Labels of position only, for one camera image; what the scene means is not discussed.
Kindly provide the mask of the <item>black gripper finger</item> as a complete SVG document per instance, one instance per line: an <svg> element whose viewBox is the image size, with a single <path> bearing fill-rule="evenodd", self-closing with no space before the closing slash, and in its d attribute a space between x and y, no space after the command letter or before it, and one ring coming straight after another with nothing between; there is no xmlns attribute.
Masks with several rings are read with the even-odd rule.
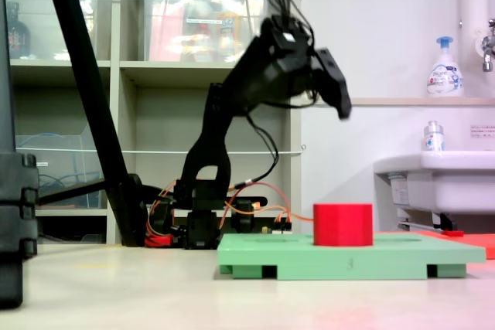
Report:
<svg viewBox="0 0 495 330"><path fill-rule="evenodd" d="M328 49L315 50L314 84L323 101L336 109L340 120L350 117L352 104L346 79Z"/></svg>

